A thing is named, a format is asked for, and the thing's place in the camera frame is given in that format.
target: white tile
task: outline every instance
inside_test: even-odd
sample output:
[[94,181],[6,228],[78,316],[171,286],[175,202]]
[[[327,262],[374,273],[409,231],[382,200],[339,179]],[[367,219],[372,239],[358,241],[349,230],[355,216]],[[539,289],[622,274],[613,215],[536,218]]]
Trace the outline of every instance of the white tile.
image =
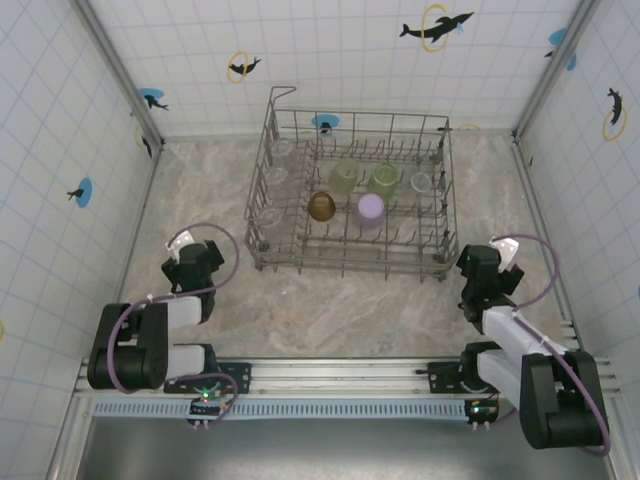
[[0,348],[0,375],[11,377],[23,344],[24,342],[19,338],[10,335],[4,336],[2,348]]
[[4,162],[0,162],[0,202],[4,202],[15,178],[16,174]]
[[582,138],[578,138],[567,155],[567,164],[574,177],[577,177],[584,165],[591,159],[591,153]]
[[38,218],[43,200],[40,192],[18,177],[9,191],[6,204],[25,219],[33,222]]
[[70,357],[82,355],[82,331],[69,323],[63,323],[56,339],[56,350]]
[[52,387],[71,390],[78,375],[79,363],[79,358],[69,358],[54,352],[53,355],[51,355],[51,361],[49,362],[43,383]]
[[80,87],[78,81],[70,76],[58,96],[58,101],[64,105],[67,113],[71,115],[78,124],[82,121],[84,114],[89,107],[89,97]]
[[33,303],[13,295],[7,295],[1,310],[2,320],[7,331],[12,335],[25,337],[35,309]]
[[59,427],[69,405],[69,394],[62,390],[40,387],[30,422]]
[[621,383],[640,379],[640,336],[636,335],[611,349],[611,358]]
[[26,475],[46,472],[57,437],[56,429],[27,425],[11,464],[11,473]]
[[631,239],[626,233],[620,235],[607,245],[604,248],[604,253],[614,275],[625,270],[631,262],[638,258]]
[[57,249],[58,246],[53,240],[35,229],[27,243],[25,255],[44,268],[50,268]]
[[38,308],[29,325],[27,339],[39,345],[44,345],[47,348],[53,348],[61,326],[62,319]]
[[63,147],[67,147],[78,130],[78,124],[56,102],[47,116],[47,128]]
[[198,12],[196,12],[193,3],[185,3],[180,0],[167,0],[165,4],[169,9],[173,23],[198,23]]
[[178,35],[188,55],[210,53],[209,42],[200,25],[180,25]]
[[164,63],[173,83],[193,83],[194,77],[187,57],[167,57]]
[[0,160],[18,172],[26,155],[25,148],[8,131],[0,130]]
[[22,257],[9,292],[36,303],[40,298],[46,279],[47,271],[44,268],[28,258]]
[[39,75],[32,75],[31,78],[29,78],[22,98],[24,98],[25,102],[31,107],[40,120],[45,119],[54,101],[53,94],[40,79]]
[[631,241],[636,248],[637,254],[640,255],[640,222],[631,226],[629,230],[627,230],[627,233],[629,234],[629,238],[631,238]]
[[163,55],[184,54],[178,30],[175,27],[152,27],[151,35]]
[[78,269],[80,268],[80,262],[76,260],[71,254],[65,250],[59,248],[56,253],[56,258],[53,260],[53,266],[51,271],[58,275],[68,283],[73,284],[76,276],[78,275]]
[[58,33],[56,33],[51,44],[65,65],[69,68],[73,67],[80,51],[73,44],[69,35],[67,35],[63,29],[60,29],[58,30]]
[[18,451],[26,425],[21,422],[0,420],[0,475],[6,475],[11,468],[11,462]]
[[37,385],[12,380],[0,408],[0,417],[26,421],[37,395]]
[[68,219],[49,202],[44,202],[36,225],[54,241],[59,242],[64,234]]
[[0,76],[0,91],[2,91],[2,96],[0,96],[0,122],[4,122],[4,120],[11,112],[13,105],[18,99],[18,94],[15,90],[7,83],[4,77]]
[[576,187],[582,198],[586,198],[593,188],[602,181],[600,172],[593,162],[587,163],[575,178]]
[[126,34],[138,57],[157,57],[161,55],[156,42],[147,27],[127,28]]
[[17,0],[7,0],[2,2],[2,18],[0,28],[8,32],[22,13],[22,5]]
[[609,51],[613,51],[622,39],[631,22],[619,2],[613,2],[607,15],[597,28]]
[[27,62],[35,67],[46,50],[48,42],[31,17],[22,15],[13,26],[9,37]]
[[632,189],[638,188],[638,180],[624,157],[618,160],[604,177],[604,181],[614,203],[620,201]]
[[640,286],[640,261],[635,261],[633,265],[615,276],[620,292],[625,300],[636,299],[638,297],[638,287]]
[[36,72],[41,79],[46,79],[47,87],[54,95],[57,95],[62,89],[69,75],[69,69],[52,46],[47,48],[40,59],[40,63],[38,63],[36,67]]
[[584,206],[592,223],[596,223],[613,208],[611,196],[604,184],[599,183],[591,190],[584,199]]
[[10,40],[0,44],[2,75],[17,91],[21,91],[31,74],[31,67]]
[[611,269],[603,252],[587,260],[582,267],[589,288],[592,290],[611,278]]
[[40,130],[40,119],[22,100],[18,100],[4,127],[25,147],[29,147]]
[[53,175],[33,155],[27,155],[20,169],[20,176],[43,195],[47,193],[53,181]]
[[607,245],[624,231],[624,224],[614,208],[595,224],[594,230],[598,235],[600,244]]
[[40,383],[47,371],[50,358],[51,350],[33,343],[25,343],[22,346],[13,377],[16,380]]
[[58,30],[60,22],[47,5],[47,2],[44,0],[32,0],[27,6],[27,12],[47,40],[51,40]]

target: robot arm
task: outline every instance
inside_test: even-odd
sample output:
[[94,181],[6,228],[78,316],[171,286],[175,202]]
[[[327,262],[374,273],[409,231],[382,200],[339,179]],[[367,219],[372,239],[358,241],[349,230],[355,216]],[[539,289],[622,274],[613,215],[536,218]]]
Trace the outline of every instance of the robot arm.
[[524,435],[534,448],[602,445],[596,415],[545,345],[571,367],[604,416],[593,357],[584,351],[569,351],[521,316],[517,321],[514,318],[515,305],[506,295],[513,293],[524,276],[517,265],[511,267],[516,251],[513,240],[467,245],[458,260],[467,278],[459,306],[467,320],[495,342],[467,345],[461,361],[463,378],[471,379],[475,390],[484,385],[501,392],[518,410]]

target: yellow ring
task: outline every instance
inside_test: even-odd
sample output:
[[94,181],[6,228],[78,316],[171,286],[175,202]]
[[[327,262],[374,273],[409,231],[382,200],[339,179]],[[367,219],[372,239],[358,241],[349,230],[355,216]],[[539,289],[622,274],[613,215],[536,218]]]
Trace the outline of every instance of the yellow ring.
[[[233,71],[231,70],[231,64],[233,64],[233,61],[240,55],[244,57],[244,69],[242,71],[242,76],[238,80],[234,80],[233,78],[231,78],[231,72]],[[231,60],[229,60],[229,65],[227,66],[227,78],[231,83],[240,83],[247,75],[247,68],[249,68],[249,54],[244,50],[240,50],[239,52],[235,53],[233,57],[231,57]]]
[[435,8],[439,8],[440,10],[442,10],[443,13],[447,13],[447,9],[444,8],[442,5],[440,5],[439,3],[434,3],[433,5],[431,5],[429,8],[427,8],[424,11],[424,15],[422,15],[422,24],[420,25],[420,39],[422,40],[422,48],[424,49],[425,52],[429,52],[429,53],[435,53],[435,52],[439,52],[440,50],[442,50],[446,45],[447,45],[447,40],[449,40],[449,34],[447,33],[444,36],[444,42],[442,42],[442,45],[440,45],[438,48],[436,49],[430,49],[427,44],[424,42],[424,21],[427,19],[427,15],[429,15],[429,12],[431,12],[431,10],[435,9]]
[[605,139],[605,141],[607,142],[613,142],[614,140],[617,140],[618,137],[620,135],[622,135],[622,132],[624,132],[624,129],[627,128],[627,120],[629,120],[629,115],[627,115],[627,109],[624,107],[622,108],[622,113],[624,113],[624,121],[622,122],[622,127],[620,128],[620,131],[615,134],[613,137],[607,137],[607,124],[609,123],[609,119],[611,117],[613,117],[613,112],[609,112],[607,113],[607,116],[604,117],[604,123],[602,124],[602,138]]
[[136,131],[134,133],[135,137],[136,137],[136,145],[138,145],[138,147],[142,147],[144,145],[144,143],[142,143],[142,128],[140,128],[140,125],[136,125]]

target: metal wire rack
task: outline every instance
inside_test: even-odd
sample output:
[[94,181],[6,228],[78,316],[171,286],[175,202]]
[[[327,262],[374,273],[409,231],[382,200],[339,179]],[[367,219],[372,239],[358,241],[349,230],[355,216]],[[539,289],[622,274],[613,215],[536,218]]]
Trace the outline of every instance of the metal wire rack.
[[[444,280],[459,254],[449,119],[408,113],[331,111],[340,120],[333,128],[316,128],[320,109],[276,107],[276,101],[296,87],[273,87],[251,180],[245,218],[245,244],[256,268],[266,266],[322,268],[426,276]],[[297,160],[285,191],[270,191],[265,173],[273,165],[271,144],[278,138],[295,142]],[[360,176],[349,195],[334,195],[328,185],[341,158],[353,158]],[[366,191],[376,166],[392,164],[399,174],[395,197],[386,204],[382,228],[363,229],[354,221],[354,208]],[[428,193],[416,197],[411,176],[431,178]],[[311,197],[329,193],[336,213],[321,223],[308,214]],[[256,218],[261,209],[283,212],[285,234],[269,243]]]

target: dolphin sticker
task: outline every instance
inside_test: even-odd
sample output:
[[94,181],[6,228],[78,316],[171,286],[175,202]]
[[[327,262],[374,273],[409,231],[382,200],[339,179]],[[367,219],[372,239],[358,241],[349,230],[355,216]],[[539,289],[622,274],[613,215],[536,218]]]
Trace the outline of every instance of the dolphin sticker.
[[620,92],[615,92],[613,88],[609,89],[609,93],[607,93],[607,97],[613,97],[613,117],[611,117],[611,126],[618,123],[620,120],[620,114],[622,113],[622,97],[620,96]]
[[441,36],[453,32],[454,30],[462,32],[462,24],[466,22],[471,15],[473,15],[473,12],[463,13],[462,15],[457,15],[453,18],[445,15],[444,17],[440,17],[436,20],[436,23],[439,23],[440,25],[426,30],[411,30],[409,25],[405,23],[402,25],[402,33],[400,36],[404,37],[405,35],[411,35],[412,37],[417,38],[431,38],[431,43],[434,43],[437,42]]
[[250,73],[253,71],[254,68],[256,68],[256,65],[258,64],[258,62],[260,62],[261,60],[258,57],[253,57],[253,63],[250,63],[249,65],[247,65],[247,71],[245,72],[244,70],[244,63],[241,63],[240,65],[234,65],[234,64],[230,64],[229,68],[231,70],[233,70],[234,72],[236,72],[239,75],[246,75],[247,73]]

